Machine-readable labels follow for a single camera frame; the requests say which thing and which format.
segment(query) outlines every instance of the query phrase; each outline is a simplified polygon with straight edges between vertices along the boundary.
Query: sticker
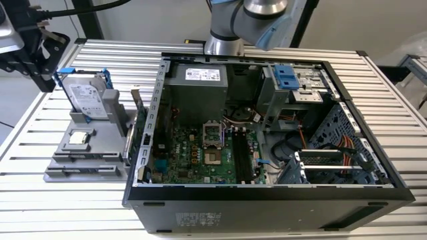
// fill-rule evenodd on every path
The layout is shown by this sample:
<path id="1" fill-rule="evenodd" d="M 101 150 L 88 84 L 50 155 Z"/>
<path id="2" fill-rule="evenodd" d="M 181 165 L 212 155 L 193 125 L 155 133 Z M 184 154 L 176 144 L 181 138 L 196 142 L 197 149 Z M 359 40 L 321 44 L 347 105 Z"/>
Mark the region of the sticker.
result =
<path id="1" fill-rule="evenodd" d="M 90 85 L 69 84 L 69 89 L 81 113 L 92 119 L 107 118 L 105 108 L 96 88 Z"/>
<path id="2" fill-rule="evenodd" d="M 261 115 L 259 115 L 257 113 L 255 114 L 255 117 L 253 117 L 253 122 L 259 122 L 261 119 Z"/>
<path id="3" fill-rule="evenodd" d="M 220 81 L 220 70 L 188 68 L 185 70 L 185 80 Z"/>
<path id="4" fill-rule="evenodd" d="M 180 227 L 216 227 L 221 221 L 221 212 L 177 212 L 175 216 Z"/>

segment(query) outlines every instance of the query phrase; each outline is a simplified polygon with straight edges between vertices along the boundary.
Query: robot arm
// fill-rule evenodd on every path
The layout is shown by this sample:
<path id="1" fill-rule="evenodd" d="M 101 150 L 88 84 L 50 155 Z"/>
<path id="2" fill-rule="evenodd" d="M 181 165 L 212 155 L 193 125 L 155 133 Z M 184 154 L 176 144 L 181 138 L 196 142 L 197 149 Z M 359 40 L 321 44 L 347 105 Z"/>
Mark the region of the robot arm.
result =
<path id="1" fill-rule="evenodd" d="M 52 92 L 56 86 L 52 75 L 70 39 L 65 34 L 49 32 L 44 20 L 111 9 L 129 1 L 49 12 L 38 11 L 40 7 L 30 6 L 29 0 L 0 0 L 0 69 L 9 73 L 18 71 L 30 77 L 41 92 Z"/>
<path id="2" fill-rule="evenodd" d="M 287 0 L 211 0 L 209 55 L 243 56 L 243 40 L 264 51 L 275 48 L 291 24 Z"/>

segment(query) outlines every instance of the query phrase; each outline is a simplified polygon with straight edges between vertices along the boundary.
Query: slotted aluminum surface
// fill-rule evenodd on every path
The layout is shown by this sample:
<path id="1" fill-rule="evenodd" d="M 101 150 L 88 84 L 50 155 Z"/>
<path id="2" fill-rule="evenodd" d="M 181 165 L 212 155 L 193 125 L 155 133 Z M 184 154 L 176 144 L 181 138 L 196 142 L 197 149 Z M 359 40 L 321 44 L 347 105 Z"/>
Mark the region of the slotted aluminum surface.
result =
<path id="1" fill-rule="evenodd" d="M 141 88 L 149 104 L 161 52 L 201 53 L 199 44 L 143 44 L 89 40 L 76 45 L 64 66 L 107 67 L 120 102 L 133 108 L 128 89 Z M 352 232 L 167 235 L 167 239 L 427 238 L 427 128 L 371 60 L 353 51 L 245 47 L 248 57 L 329 61 L 384 151 L 416 198 Z M 132 210 L 121 207 L 124 183 L 44 183 L 42 173 L 69 123 L 64 92 L 41 93 L 0 147 L 0 239 L 157 239 Z"/>

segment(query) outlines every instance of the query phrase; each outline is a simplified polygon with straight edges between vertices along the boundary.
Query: green circuit board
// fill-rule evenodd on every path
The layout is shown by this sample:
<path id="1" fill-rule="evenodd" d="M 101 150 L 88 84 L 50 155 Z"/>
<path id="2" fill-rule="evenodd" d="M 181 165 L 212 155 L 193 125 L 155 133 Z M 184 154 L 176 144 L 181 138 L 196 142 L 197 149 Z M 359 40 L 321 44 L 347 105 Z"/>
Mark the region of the green circuit board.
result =
<path id="1" fill-rule="evenodd" d="M 247 134 L 249 143 L 255 143 L 256 134 Z M 167 171 L 161 176 L 164 184 L 236 184 L 236 167 L 233 161 L 232 132 L 224 132 L 224 145 L 220 150 L 203 148 L 203 129 L 175 128 L 172 134 L 172 150 L 167 160 Z M 208 162 L 208 155 L 216 154 L 220 159 Z M 253 154 L 249 154 L 249 164 L 253 167 Z M 264 170 L 259 168 L 259 177 L 253 179 L 256 184 L 264 184 Z"/>

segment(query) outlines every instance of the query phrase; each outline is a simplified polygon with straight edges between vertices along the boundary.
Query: cable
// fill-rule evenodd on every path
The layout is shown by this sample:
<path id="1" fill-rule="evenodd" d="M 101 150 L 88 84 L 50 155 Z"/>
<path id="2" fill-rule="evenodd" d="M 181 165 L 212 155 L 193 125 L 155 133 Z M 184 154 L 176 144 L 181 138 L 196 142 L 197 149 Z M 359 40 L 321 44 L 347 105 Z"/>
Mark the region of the cable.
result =
<path id="1" fill-rule="evenodd" d="M 235 120 L 231 120 L 229 118 L 227 118 L 225 116 L 223 116 L 223 118 L 231 122 L 232 124 L 248 124 L 251 123 L 252 121 L 235 121 Z"/>
<path id="2" fill-rule="evenodd" d="M 66 0 L 64 0 L 64 3 L 65 3 L 65 8 L 66 8 L 66 10 L 68 10 L 68 3 L 66 3 Z M 77 38 L 80 38 L 80 33 L 78 33 L 77 28 L 76 28 L 73 18 L 72 18 L 72 16 L 68 16 L 68 17 L 69 17 L 70 24 L 72 24 L 72 26 L 73 26 L 74 32 L 77 33 Z"/>
<path id="3" fill-rule="evenodd" d="M 267 164 L 267 165 L 269 165 L 269 167 L 272 167 L 273 169 L 276 169 L 276 170 L 281 170 L 281 168 L 280 167 L 276 167 L 276 166 L 273 166 L 272 164 L 269 164 L 269 163 L 263 163 L 263 164 Z"/>
<path id="4" fill-rule="evenodd" d="M 5 122 L 0 121 L 0 124 L 2 124 L 4 126 L 8 126 L 9 128 L 14 128 L 14 126 L 6 124 Z"/>
<path id="5" fill-rule="evenodd" d="M 299 131 L 301 146 L 303 146 L 304 149 L 307 149 L 307 144 L 305 144 L 303 130 L 301 130 L 301 124 L 303 124 L 301 121 L 299 121 L 297 131 Z"/>
<path id="6" fill-rule="evenodd" d="M 64 16 L 72 16 L 72 15 L 78 15 L 78 14 L 88 14 L 88 13 L 93 13 L 97 11 L 103 11 L 107 9 L 112 9 L 115 7 L 121 6 L 123 4 L 128 3 L 131 0 L 117 0 L 115 2 L 98 5 L 98 6 L 93 6 L 90 8 L 86 9 L 68 9 L 68 10 L 61 10 L 61 11 L 40 11 L 40 18 L 37 19 L 37 21 L 42 21 L 42 20 L 48 20 L 52 18 L 57 18 L 57 17 L 64 17 Z"/>
<path id="7" fill-rule="evenodd" d="M 212 3 L 211 3 L 211 0 L 205 0 L 205 4 L 207 4 L 207 6 L 208 6 L 209 12 L 212 12 Z"/>

